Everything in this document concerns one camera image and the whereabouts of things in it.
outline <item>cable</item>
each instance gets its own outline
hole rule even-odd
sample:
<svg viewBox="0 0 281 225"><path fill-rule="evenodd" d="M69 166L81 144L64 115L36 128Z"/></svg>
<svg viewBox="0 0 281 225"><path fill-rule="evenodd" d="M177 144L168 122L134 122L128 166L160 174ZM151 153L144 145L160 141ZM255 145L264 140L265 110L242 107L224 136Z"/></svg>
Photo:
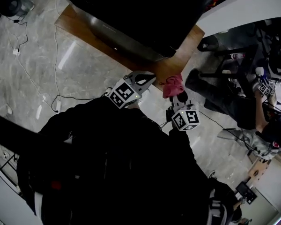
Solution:
<svg viewBox="0 0 281 225"><path fill-rule="evenodd" d="M264 104L266 104L266 105L270 105L270 106L272 106L272 107L273 107L273 109L274 109L274 110L277 110L278 112L281 112L281 109L279 109L278 107L276 107L276 106L274 106L274 105L270 104L269 102L264 101L263 103L264 103Z"/></svg>
<svg viewBox="0 0 281 225"><path fill-rule="evenodd" d="M164 125L164 124L166 124L167 122L164 122L164 123L162 123L162 124L160 124L159 126L162 126L162 125Z"/></svg>
<svg viewBox="0 0 281 225"><path fill-rule="evenodd" d="M8 33L10 33L11 35L13 35L13 36L17 39L17 44L18 44L18 43L19 43L18 37L17 37L15 34L11 33L11 32L6 28L6 26L3 25L3 23L2 23L1 21L0 21L0 24L2 24L2 26L4 27L5 30L7 30ZM10 40L9 40L9 36L7 36L7 38L8 38L8 41L9 41L9 45L11 46L12 50L14 50L14 48L13 48L13 46L11 45L11 42L10 42Z"/></svg>
<svg viewBox="0 0 281 225"><path fill-rule="evenodd" d="M15 171L17 171L17 169L16 169L16 168L14 168L14 166L12 166L12 164L11 164L11 163L8 163L8 165L10 165L12 169L14 169Z"/></svg>
<svg viewBox="0 0 281 225"><path fill-rule="evenodd" d="M3 164L3 166L0 168L0 172L1 172L1 170L4 168L4 166L5 166L6 164L8 164L8 162L9 162L11 159L13 159L14 156L15 156L15 155L11 156L11 157L9 158L9 160L7 160L7 162L6 162L5 164Z"/></svg>
<svg viewBox="0 0 281 225"><path fill-rule="evenodd" d="M241 140L238 136L236 136L235 134L233 134L232 132L230 132L229 130L225 129L221 124L219 124L217 121L213 120L212 118L208 117L207 115L205 115L204 113L202 113L201 111L199 111L201 114L203 114L205 117L209 118L211 121L215 122L217 125L219 125L222 129L228 131L229 133L231 133L234 137L236 137L237 139L239 139L240 141L243 141L244 144L246 145L248 150L255 150L254 148L252 148L250 145L248 145L244 140Z"/></svg>
<svg viewBox="0 0 281 225"><path fill-rule="evenodd" d="M24 18L26 17L26 14L23 14L23 15L24 15L24 17L22 18L22 20L20 20L20 22L22 22L22 21L24 20Z"/></svg>
<svg viewBox="0 0 281 225"><path fill-rule="evenodd" d="M21 45L24 45L25 43L27 43L28 42L28 36L27 36L27 22L24 22L24 23L18 23L18 24L20 24L20 25L24 25L25 24L25 35L26 35L26 41L25 42L23 42L23 43L21 43L21 44L19 44L19 48L18 48L18 52L20 51L20 46Z"/></svg>
<svg viewBox="0 0 281 225"><path fill-rule="evenodd" d="M10 187L11 190L13 190L19 196L19 194L2 177L1 177L1 179L6 183L6 185L8 185Z"/></svg>
<svg viewBox="0 0 281 225"><path fill-rule="evenodd" d="M165 124L162 126L162 127L160 127L160 129L162 129L165 125L167 125L169 122L165 122Z"/></svg>
<svg viewBox="0 0 281 225"><path fill-rule="evenodd" d="M2 151L3 154L7 153L7 154L9 155L9 158L11 157L11 156L10 156L10 153L9 153L8 151L3 150L2 148L1 148L1 151ZM9 162L8 164L9 164L11 167L13 167L13 165L14 165L14 164L11 163L11 162Z"/></svg>
<svg viewBox="0 0 281 225"><path fill-rule="evenodd" d="M55 0L55 10L56 10L57 14L60 16L56 6L57 6L57 0Z"/></svg>
<svg viewBox="0 0 281 225"><path fill-rule="evenodd" d="M55 102L55 100L57 99L57 97L72 98L72 99L80 100L80 101L90 101L90 100L96 99L96 97L95 97L95 98L75 98L75 97L64 97L63 95L57 95L57 96L55 97L55 99L53 100L53 102L51 103L51 106L50 106L51 109L52 109L55 113L58 113L58 111L57 111L57 110L54 110L54 109L52 108L52 105L53 105L53 103Z"/></svg>
<svg viewBox="0 0 281 225"><path fill-rule="evenodd" d="M39 90L38 90L36 84L33 82L32 78L30 77L30 75L28 74L28 72L26 71L26 69L24 68L24 66L22 65L22 63L19 61L18 56L16 56L16 59L17 59L17 61L19 62L19 64L21 65L21 67L24 69L26 75L29 77L29 79L30 79L30 81L32 82L32 84L35 86L35 88L36 88L38 94L39 94L41 97L43 97L42 94L39 92ZM46 101L45 99L44 99L44 102L52 109L52 107L50 106L50 104L47 103L47 101Z"/></svg>
<svg viewBox="0 0 281 225"><path fill-rule="evenodd" d="M55 26L55 33L54 33L54 39L55 39L55 43L56 43L56 60L55 60L55 64L54 64L54 71L55 71L55 84L56 84L58 95L60 95L59 88L57 85L57 76L56 76L56 64L57 64L57 55L58 55L58 43L56 40L56 31L57 31L57 26Z"/></svg>

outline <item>shoe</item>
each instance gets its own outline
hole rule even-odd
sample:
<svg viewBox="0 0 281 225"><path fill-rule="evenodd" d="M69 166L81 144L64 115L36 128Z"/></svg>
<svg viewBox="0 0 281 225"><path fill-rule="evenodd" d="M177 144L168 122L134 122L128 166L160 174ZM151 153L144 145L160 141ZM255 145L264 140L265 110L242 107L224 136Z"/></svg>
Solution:
<svg viewBox="0 0 281 225"><path fill-rule="evenodd" d="M215 170L211 171L211 173L208 175L208 178L216 178L214 175L215 175Z"/></svg>
<svg viewBox="0 0 281 225"><path fill-rule="evenodd" d="M194 81L199 79L199 70L194 68L188 75L186 82L185 82L185 86L187 87L188 84L193 83Z"/></svg>

